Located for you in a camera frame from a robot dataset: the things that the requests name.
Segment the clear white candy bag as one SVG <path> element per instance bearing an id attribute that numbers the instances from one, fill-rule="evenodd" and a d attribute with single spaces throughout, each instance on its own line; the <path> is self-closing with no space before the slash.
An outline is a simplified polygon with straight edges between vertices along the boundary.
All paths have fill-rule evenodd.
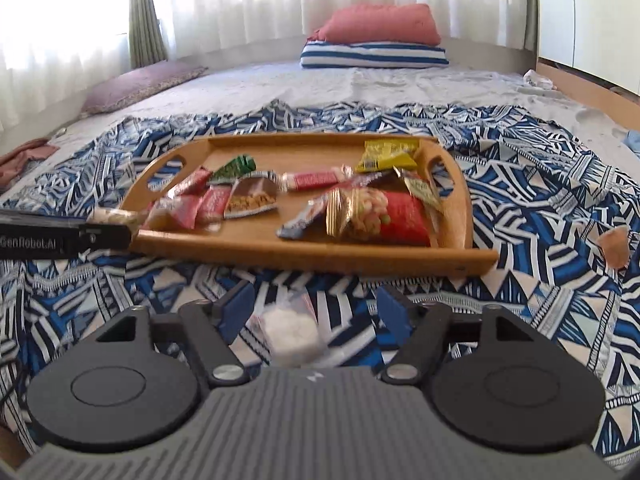
<path id="1" fill-rule="evenodd" d="M 265 306 L 250 318 L 250 329 L 266 347 L 274 366 L 305 366 L 328 348 L 306 289 Z"/>

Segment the red Biscoff packet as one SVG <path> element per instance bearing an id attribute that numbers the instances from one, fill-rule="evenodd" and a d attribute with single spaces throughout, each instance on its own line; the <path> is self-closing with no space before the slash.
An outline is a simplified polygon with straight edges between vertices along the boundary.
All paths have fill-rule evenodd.
<path id="1" fill-rule="evenodd" d="M 196 214 L 195 223 L 198 228 L 210 232 L 220 230 L 231 189 L 231 184 L 213 185 L 207 189 Z"/>

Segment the red white pastry packet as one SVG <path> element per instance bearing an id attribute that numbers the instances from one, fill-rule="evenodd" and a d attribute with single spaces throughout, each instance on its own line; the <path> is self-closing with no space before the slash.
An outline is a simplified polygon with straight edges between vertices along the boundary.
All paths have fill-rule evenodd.
<path id="1" fill-rule="evenodd" d="M 152 206 L 143 227 L 163 232 L 193 230 L 201 202 L 197 195 L 162 197 Z"/>

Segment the red mixed nuts packet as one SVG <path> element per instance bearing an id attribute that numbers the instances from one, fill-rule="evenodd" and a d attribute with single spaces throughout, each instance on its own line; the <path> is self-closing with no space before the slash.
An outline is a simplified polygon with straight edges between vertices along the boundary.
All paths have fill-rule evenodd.
<path id="1" fill-rule="evenodd" d="M 332 191 L 326 203 L 326 234 L 369 244 L 432 244 L 420 200 L 408 193 L 379 188 Z"/>

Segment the red candy bar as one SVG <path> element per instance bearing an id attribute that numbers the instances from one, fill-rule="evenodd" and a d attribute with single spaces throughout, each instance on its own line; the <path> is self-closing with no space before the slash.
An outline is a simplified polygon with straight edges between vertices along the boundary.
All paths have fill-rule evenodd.
<path id="1" fill-rule="evenodd" d="M 286 172 L 279 177 L 280 185 L 285 192 L 298 192 L 330 188 L 348 180 L 354 170 L 342 165 L 310 171 Z"/>

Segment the green snack packet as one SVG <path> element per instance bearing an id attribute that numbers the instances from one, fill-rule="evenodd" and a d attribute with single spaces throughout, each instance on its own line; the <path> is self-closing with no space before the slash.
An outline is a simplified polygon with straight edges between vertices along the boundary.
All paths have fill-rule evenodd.
<path id="1" fill-rule="evenodd" d="M 220 168 L 213 171 L 208 177 L 207 183 L 214 184 L 220 181 L 233 181 L 250 174 L 256 170 L 255 159 L 247 154 L 235 156 Z"/>

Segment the yellow snack packet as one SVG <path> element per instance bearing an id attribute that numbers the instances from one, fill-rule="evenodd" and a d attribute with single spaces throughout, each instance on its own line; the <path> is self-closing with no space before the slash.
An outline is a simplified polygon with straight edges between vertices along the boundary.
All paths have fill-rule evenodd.
<path id="1" fill-rule="evenodd" d="M 364 144 L 364 151 L 355 170 L 360 174 L 394 168 L 413 169 L 418 166 L 413 156 L 420 148 L 418 140 L 371 140 Z"/>

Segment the brown cloth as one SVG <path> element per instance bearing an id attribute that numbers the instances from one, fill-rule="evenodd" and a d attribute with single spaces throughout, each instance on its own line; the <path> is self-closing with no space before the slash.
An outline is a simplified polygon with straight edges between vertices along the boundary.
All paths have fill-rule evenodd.
<path id="1" fill-rule="evenodd" d="M 31 162 L 42 162 L 52 156 L 58 147 L 45 138 L 28 141 L 1 156 L 0 188 L 4 192 L 18 180 Z"/>

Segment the brown almond snack packet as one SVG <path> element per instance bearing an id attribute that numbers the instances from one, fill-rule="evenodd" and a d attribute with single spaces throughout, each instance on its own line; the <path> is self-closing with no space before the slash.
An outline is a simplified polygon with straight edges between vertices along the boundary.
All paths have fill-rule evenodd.
<path id="1" fill-rule="evenodd" d="M 232 186 L 225 219 L 239 219 L 278 208 L 280 181 L 273 171 L 254 171 L 239 178 Z"/>

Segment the red silver snack bar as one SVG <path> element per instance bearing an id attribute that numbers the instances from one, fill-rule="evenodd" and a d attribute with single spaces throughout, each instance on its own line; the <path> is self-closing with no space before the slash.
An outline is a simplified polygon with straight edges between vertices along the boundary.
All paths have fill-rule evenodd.
<path id="1" fill-rule="evenodd" d="M 308 229 L 317 219 L 322 218 L 326 213 L 326 198 L 323 196 L 310 200 L 300 213 L 283 223 L 277 229 L 277 237 L 282 240 L 300 240 L 306 229 Z"/>

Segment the small red gold packet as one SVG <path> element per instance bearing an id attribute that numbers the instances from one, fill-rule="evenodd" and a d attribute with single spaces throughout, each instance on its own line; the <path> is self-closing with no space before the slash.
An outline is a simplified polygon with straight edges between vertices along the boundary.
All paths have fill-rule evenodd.
<path id="1" fill-rule="evenodd" d="M 200 195 L 207 186 L 207 181 L 212 172 L 207 168 L 200 167 L 191 172 L 182 181 L 174 185 L 167 193 L 169 198 L 183 195 Z"/>

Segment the purple cushion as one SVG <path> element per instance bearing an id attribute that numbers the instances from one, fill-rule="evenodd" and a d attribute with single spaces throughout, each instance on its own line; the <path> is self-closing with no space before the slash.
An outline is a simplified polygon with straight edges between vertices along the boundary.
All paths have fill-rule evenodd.
<path id="1" fill-rule="evenodd" d="M 163 61 L 130 70 L 93 87 L 86 96 L 81 114 L 89 116 L 116 112 L 198 78 L 206 70 L 205 66 L 180 61 Z"/>

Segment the blue white patterned blanket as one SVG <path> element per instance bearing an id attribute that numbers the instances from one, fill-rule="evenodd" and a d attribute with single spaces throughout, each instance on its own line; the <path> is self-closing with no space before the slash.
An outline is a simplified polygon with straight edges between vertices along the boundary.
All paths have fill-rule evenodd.
<path id="1" fill-rule="evenodd" d="M 493 249 L 480 278 L 412 278 L 412 299 L 457 310 L 502 304 L 589 368 L 606 393 L 592 445 L 614 468 L 639 455 L 639 263 L 611 269 L 598 237 L 616 226 L 639 249 L 639 185 L 602 162 L 562 126 L 518 106 L 402 104 L 389 110 L 338 102 L 294 108 L 274 101 L 244 115 L 123 119 L 35 182 L 2 200 L 8 209 L 85 217 L 114 207 L 158 156 L 216 134 L 255 132 L 405 133 L 439 140 L 456 159 L 471 195 L 473 244 Z M 379 370 L 396 342 L 376 315 L 375 278 L 244 270 L 94 252 L 70 260 L 1 266 L 1 426 L 35 451 L 24 402 L 29 381 L 52 359 L 134 304 L 156 312 L 215 299 L 252 282 L 256 307 L 291 290 L 308 292 L 329 339 L 327 366 Z"/>

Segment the white sheer curtain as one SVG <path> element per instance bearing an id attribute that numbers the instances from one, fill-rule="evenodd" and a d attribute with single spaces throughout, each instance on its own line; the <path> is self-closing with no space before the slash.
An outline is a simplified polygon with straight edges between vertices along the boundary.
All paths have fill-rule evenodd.
<path id="1" fill-rule="evenodd" d="M 305 35 L 354 4 L 425 3 L 448 36 L 531 49 L 536 0 L 154 0 L 167 58 Z M 129 0 L 1 0 L 1 125 L 131 70 Z"/>

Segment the green drape curtain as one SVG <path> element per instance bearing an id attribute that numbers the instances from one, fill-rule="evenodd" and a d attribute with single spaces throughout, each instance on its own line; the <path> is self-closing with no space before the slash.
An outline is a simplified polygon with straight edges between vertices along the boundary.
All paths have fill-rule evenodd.
<path id="1" fill-rule="evenodd" d="M 167 60 L 154 0 L 129 0 L 128 42 L 134 70 Z"/>

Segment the blue white striped pillow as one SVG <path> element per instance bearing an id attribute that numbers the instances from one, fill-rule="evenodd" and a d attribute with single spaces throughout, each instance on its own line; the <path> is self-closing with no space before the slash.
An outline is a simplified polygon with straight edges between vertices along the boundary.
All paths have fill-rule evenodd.
<path id="1" fill-rule="evenodd" d="M 299 57 L 303 68 L 429 68 L 449 64 L 446 50 L 425 44 L 308 41 Z"/>

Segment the red pillow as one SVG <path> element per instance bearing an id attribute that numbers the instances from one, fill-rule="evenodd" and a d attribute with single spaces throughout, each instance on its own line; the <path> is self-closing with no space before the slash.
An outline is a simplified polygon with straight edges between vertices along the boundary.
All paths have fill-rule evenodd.
<path id="1" fill-rule="evenodd" d="M 349 6 L 335 11 L 308 40 L 330 44 L 391 41 L 430 47 L 442 42 L 431 8 L 425 3 Z"/>

